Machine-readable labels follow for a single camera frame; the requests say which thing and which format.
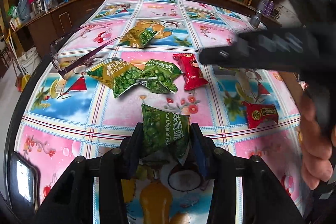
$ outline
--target eyeglasses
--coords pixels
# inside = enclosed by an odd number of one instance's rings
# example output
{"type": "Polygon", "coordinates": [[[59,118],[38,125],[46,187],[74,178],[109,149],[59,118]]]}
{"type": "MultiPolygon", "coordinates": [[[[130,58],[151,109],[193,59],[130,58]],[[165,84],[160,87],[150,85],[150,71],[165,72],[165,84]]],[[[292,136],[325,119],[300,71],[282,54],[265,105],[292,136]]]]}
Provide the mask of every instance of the eyeglasses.
{"type": "Polygon", "coordinates": [[[55,40],[54,42],[52,42],[50,44],[50,55],[51,55],[51,62],[54,66],[54,68],[58,71],[58,73],[62,76],[63,79],[67,79],[67,74],[70,73],[72,70],[74,70],[75,68],[81,66],[81,65],[89,65],[90,63],[92,63],[92,58],[94,55],[96,55],[100,50],[102,50],[104,47],[110,45],[112,42],[121,39],[122,37],[116,37],[113,38],[107,42],[105,42],[104,44],[102,44],[100,47],[94,49],[93,51],[83,55],[82,57],[80,57],[77,60],[73,60],[73,61],[67,61],[67,62],[63,62],[61,63],[60,60],[58,59],[58,54],[57,54],[57,48],[61,48],[65,42],[69,39],[69,37],[75,33],[77,33],[78,31],[87,28],[85,30],[85,32],[83,32],[80,36],[82,37],[83,34],[85,34],[88,31],[91,31],[94,27],[96,26],[100,26],[100,27],[108,27],[108,25],[105,24],[97,24],[97,23],[93,23],[93,24],[89,24],[89,25],[85,25],[82,26],[74,31],[71,31],[65,35],[63,35],[62,37],[58,38],[57,40],[55,40]]]}

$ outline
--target floor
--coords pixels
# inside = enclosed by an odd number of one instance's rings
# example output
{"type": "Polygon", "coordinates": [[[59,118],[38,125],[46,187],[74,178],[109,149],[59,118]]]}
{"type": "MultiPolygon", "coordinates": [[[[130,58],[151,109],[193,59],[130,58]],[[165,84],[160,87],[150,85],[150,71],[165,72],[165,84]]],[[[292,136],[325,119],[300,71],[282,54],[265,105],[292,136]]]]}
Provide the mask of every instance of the floor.
{"type": "Polygon", "coordinates": [[[3,156],[7,137],[8,126],[21,95],[15,87],[16,76],[13,66],[10,66],[6,74],[0,79],[0,191],[5,196],[5,184],[3,179],[3,156]]]}

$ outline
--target purple can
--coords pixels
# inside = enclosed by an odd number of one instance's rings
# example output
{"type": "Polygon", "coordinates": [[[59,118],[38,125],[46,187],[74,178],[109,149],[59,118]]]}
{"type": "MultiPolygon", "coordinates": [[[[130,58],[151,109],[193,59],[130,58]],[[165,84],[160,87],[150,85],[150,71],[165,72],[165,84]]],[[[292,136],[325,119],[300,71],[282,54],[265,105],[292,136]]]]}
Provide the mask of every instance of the purple can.
{"type": "Polygon", "coordinates": [[[265,11],[265,15],[266,16],[269,16],[273,10],[273,7],[274,7],[274,3],[273,1],[271,1],[268,5],[267,5],[267,8],[266,8],[266,11],[265,11]]]}
{"type": "Polygon", "coordinates": [[[269,4],[269,0],[266,1],[265,8],[264,8],[264,10],[262,12],[263,14],[265,14],[268,4],[269,4]]]}

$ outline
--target metal canister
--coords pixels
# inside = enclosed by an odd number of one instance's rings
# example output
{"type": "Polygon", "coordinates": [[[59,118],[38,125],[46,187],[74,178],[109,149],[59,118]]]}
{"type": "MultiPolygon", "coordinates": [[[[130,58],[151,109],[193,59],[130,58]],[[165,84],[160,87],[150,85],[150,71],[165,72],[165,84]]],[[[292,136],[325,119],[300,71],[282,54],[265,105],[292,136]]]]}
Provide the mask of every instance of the metal canister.
{"type": "Polygon", "coordinates": [[[256,28],[259,26],[260,19],[263,16],[263,11],[264,11],[267,1],[268,0],[260,0],[260,2],[258,3],[258,6],[254,11],[254,15],[250,19],[250,24],[252,26],[256,28]]]}

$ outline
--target spray can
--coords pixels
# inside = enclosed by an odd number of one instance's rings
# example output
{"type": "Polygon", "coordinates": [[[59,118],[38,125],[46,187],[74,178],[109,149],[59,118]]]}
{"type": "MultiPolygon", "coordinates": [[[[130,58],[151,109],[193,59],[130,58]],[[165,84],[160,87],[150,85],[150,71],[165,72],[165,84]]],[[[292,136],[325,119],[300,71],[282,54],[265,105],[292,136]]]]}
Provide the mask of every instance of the spray can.
{"type": "Polygon", "coordinates": [[[266,1],[265,8],[264,8],[264,10],[262,12],[263,14],[265,14],[268,4],[269,4],[269,0],[266,1]]]}
{"type": "Polygon", "coordinates": [[[273,10],[273,7],[274,7],[274,3],[273,1],[271,1],[268,5],[267,5],[267,8],[266,8],[266,12],[265,12],[265,15],[266,16],[269,16],[273,10]]]}
{"type": "Polygon", "coordinates": [[[260,19],[263,16],[263,11],[265,8],[265,5],[267,3],[267,0],[260,0],[258,3],[257,8],[254,11],[254,15],[250,19],[250,24],[254,27],[258,27],[260,23],[260,19]]]}

